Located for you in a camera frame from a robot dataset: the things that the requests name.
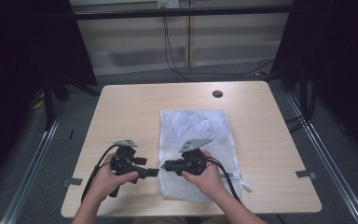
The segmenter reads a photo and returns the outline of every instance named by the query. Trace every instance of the floor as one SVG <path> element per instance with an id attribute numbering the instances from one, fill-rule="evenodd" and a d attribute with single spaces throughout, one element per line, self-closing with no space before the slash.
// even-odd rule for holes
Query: floor
<path id="1" fill-rule="evenodd" d="M 185 74 L 186 68 L 180 68 L 182 74 L 171 69 L 135 72 L 119 75 L 100 76 L 99 87 L 114 84 L 169 83 L 188 81 L 238 81 L 258 80 L 254 72 L 257 63 L 237 63 L 226 65 L 202 66 L 191 68 L 192 74 Z M 287 92 L 281 88 L 280 80 L 270 81 L 269 86 L 284 119 L 297 117 Z M 45 142 L 45 150 L 40 152 L 44 137 L 46 114 L 44 106 L 29 110 L 22 124 L 23 130 L 16 146 L 5 158 L 0 169 L 0 222 L 1 223 L 70 223 L 61 216 L 61 206 L 67 188 L 62 185 L 72 176 L 79 152 L 86 137 L 88 127 L 98 103 L 98 97 L 90 96 L 73 87 L 68 87 L 71 97 L 65 102 L 55 101 L 56 121 L 54 135 Z M 299 120 L 288 122 L 288 130 L 297 126 Z M 338 170 L 350 186 L 352 195 L 358 200 L 358 143 L 350 134 L 342 131 L 340 122 L 328 105 L 320 97 L 316 98 L 315 111 L 311 123 L 322 138 Z M 317 177 L 312 183 L 323 205 L 317 214 L 275 214 L 260 215 L 268 223 L 358 223 L 337 187 L 328 167 L 321 160 L 320 153 L 310 141 L 304 128 L 292 132 L 293 140 L 308 171 Z M 19 189 L 27 179 L 30 164 L 38 159 L 39 165 L 33 172 L 34 179 L 27 182 L 29 188 L 22 191 L 22 201 L 13 202 Z M 99 218 L 98 223 L 130 223 L 131 219 Z"/>

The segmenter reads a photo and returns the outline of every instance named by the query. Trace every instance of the cable on floor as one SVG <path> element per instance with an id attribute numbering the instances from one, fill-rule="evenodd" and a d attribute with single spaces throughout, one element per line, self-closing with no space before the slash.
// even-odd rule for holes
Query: cable on floor
<path id="1" fill-rule="evenodd" d="M 246 74 L 254 73 L 254 72 L 257 72 L 257 71 L 261 71 L 261 68 L 263 68 L 263 67 L 267 66 L 268 64 L 274 62 L 274 59 L 261 60 L 260 62 L 258 62 L 256 69 L 246 71 L 246 72 L 241 72 L 241 73 L 181 72 L 176 67 L 176 64 L 175 64 L 175 61 L 174 61 L 174 58 L 173 58 L 173 55 L 172 55 L 171 41 L 170 41 L 170 36 L 169 36 L 169 31 L 168 31 L 168 23 L 167 23 L 167 18 L 166 17 L 163 17 L 163 22 L 164 22 L 164 35 L 165 35 L 165 38 L 164 38 L 165 39 L 165 60 L 167 62 L 167 65 L 170 67 L 170 69 L 174 73 L 178 74 L 183 79 L 186 79 L 188 81 L 197 82 L 197 80 L 191 79 L 189 77 L 185 77 L 184 75 L 200 75 L 200 74 L 203 74 L 203 75 L 240 76 L 240 75 L 246 75 Z M 170 63 L 168 53 L 170 53 L 172 65 Z"/>

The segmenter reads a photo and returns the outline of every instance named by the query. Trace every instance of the person's right hand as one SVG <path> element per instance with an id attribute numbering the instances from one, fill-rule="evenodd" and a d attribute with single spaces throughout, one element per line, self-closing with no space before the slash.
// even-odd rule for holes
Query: person's right hand
<path id="1" fill-rule="evenodd" d="M 211 153 L 206 150 L 202 150 L 202 154 L 206 157 L 212 157 Z M 206 168 L 201 175 L 192 175 L 186 171 L 182 172 L 182 176 L 188 181 L 191 182 L 206 194 L 210 198 L 216 193 L 227 191 L 223 186 L 222 179 L 219 174 L 219 168 L 217 165 L 207 162 Z"/>

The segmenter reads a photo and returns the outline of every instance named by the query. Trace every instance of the white wall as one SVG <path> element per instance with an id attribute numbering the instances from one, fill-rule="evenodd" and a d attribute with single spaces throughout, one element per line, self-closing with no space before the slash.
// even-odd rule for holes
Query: white wall
<path id="1" fill-rule="evenodd" d="M 125 0 L 72 0 L 71 3 L 74 12 L 157 8 L 157 1 L 145 0 L 93 5 L 101 1 Z M 180 7 L 291 4 L 288 0 L 180 1 Z M 283 13 L 167 18 L 175 64 L 182 67 L 273 58 L 287 16 Z M 79 21 L 78 25 L 96 75 L 168 68 L 162 18 Z"/>

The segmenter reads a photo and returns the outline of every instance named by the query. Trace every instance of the person's left hand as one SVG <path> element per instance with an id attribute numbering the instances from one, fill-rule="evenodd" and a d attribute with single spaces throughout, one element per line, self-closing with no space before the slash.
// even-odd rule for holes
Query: person's left hand
<path id="1" fill-rule="evenodd" d="M 110 162 L 115 155 L 116 153 L 108 154 L 103 163 Z M 91 194 L 97 200 L 102 202 L 106 199 L 107 195 L 112 193 L 118 186 L 130 182 L 136 177 L 138 177 L 137 172 L 115 175 L 110 168 L 110 163 L 107 163 L 98 171 L 87 194 Z"/>

